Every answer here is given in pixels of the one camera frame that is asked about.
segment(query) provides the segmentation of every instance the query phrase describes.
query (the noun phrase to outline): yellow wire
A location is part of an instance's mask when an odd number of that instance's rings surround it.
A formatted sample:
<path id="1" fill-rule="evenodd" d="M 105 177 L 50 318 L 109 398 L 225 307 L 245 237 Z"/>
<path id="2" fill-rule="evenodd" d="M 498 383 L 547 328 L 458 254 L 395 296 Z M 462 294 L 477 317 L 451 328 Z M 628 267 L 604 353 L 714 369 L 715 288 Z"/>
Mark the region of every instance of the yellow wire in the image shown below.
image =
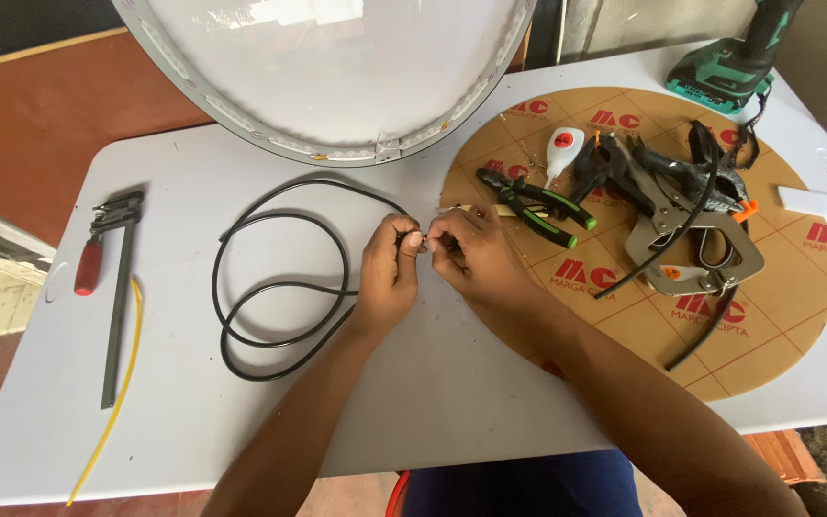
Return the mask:
<path id="1" fill-rule="evenodd" d="M 98 441 L 98 447 L 95 449 L 95 453 L 91 454 L 91 459 L 88 460 L 88 466 L 85 467 L 85 472 L 82 473 L 82 477 L 79 478 L 78 483 L 75 484 L 75 489 L 73 489 L 72 495 L 69 496 L 66 506 L 72 506 L 72 501 L 74 501 L 78 496 L 78 492 L 82 489 L 82 485 L 85 485 L 85 480 L 88 478 L 88 474 L 91 473 L 92 467 L 94 467 L 95 462 L 98 461 L 98 455 L 101 453 L 101 449 L 104 448 L 104 443 L 108 440 L 110 429 L 113 429 L 114 422 L 117 420 L 117 414 L 121 412 L 121 405 L 123 405 L 123 397 L 126 395 L 126 388 L 130 385 L 132 366 L 136 363 L 136 352 L 139 350 L 139 329 L 143 323 L 143 297 L 139 293 L 139 285 L 136 283 L 136 279 L 130 278 L 130 283 L 132 283 L 132 291 L 136 294 L 136 332 L 133 334 L 132 338 L 130 366 L 127 368 L 126 377 L 123 378 L 121 393 L 117 395 L 117 403 L 114 404 L 114 410 L 110 413 L 108 427 L 107 429 L 104 429 L 104 434 L 101 436 L 101 440 Z"/>

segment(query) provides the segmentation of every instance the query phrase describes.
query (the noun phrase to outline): brown floor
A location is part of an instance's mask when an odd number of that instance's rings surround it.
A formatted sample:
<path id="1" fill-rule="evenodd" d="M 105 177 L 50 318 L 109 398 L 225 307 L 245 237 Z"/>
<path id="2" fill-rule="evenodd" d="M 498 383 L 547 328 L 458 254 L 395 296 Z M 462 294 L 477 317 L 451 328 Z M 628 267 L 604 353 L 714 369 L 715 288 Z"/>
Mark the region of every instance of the brown floor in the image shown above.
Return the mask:
<path id="1" fill-rule="evenodd" d="M 21 334 L 0 337 L 0 387 L 15 356 Z M 649 479 L 635 472 L 640 508 L 646 516 L 683 516 L 678 506 Z M 398 476 L 393 472 L 318 479 L 299 517 L 380 517 L 384 515 Z M 62 504 L 0 507 L 0 517 L 190 517 L 200 514 L 211 490 L 138 498 Z"/>

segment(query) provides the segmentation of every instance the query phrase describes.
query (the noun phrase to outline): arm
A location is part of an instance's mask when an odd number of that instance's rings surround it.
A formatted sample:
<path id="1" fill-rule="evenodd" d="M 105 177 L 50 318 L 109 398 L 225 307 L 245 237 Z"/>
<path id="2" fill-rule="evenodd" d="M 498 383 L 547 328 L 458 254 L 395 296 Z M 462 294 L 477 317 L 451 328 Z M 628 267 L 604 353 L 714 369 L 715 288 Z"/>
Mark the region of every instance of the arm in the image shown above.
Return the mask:
<path id="1" fill-rule="evenodd" d="M 449 235 L 462 257 L 443 246 Z M 448 211 L 428 237 L 433 268 L 488 328 L 553 360 L 608 438 L 689 515 L 806 515 L 725 420 L 534 283 L 491 206 Z"/>
<path id="2" fill-rule="evenodd" d="M 395 240 L 404 234 L 399 248 Z M 225 471 L 201 515 L 291 517 L 299 511 L 366 360 L 414 306 L 422 240 L 410 217 L 385 217 L 363 252 L 352 315 Z"/>

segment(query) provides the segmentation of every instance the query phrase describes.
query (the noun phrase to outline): glue bottle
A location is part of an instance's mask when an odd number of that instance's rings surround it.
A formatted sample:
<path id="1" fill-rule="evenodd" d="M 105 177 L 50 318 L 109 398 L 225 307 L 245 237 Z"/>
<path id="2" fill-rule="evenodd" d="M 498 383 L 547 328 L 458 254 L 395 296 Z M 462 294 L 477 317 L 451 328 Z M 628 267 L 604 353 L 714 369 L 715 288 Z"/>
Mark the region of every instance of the glue bottle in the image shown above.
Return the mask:
<path id="1" fill-rule="evenodd" d="M 548 142 L 548 181 L 544 188 L 550 188 L 550 182 L 567 168 L 580 154 L 585 134 L 576 128 L 557 128 Z"/>

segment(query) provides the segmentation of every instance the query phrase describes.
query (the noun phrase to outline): person's left hand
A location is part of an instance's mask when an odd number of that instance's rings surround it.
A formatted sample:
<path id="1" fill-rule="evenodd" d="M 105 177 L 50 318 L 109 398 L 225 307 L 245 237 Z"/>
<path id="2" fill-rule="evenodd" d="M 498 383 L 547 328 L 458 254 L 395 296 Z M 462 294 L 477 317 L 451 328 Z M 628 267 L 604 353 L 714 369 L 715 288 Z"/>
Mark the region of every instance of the person's left hand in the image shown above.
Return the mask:
<path id="1" fill-rule="evenodd" d="M 405 236 L 398 246 L 398 236 Z M 362 252 L 359 298 L 352 318 L 367 331 L 387 334 L 414 307 L 416 256 L 423 243 L 420 224 L 388 214 Z"/>

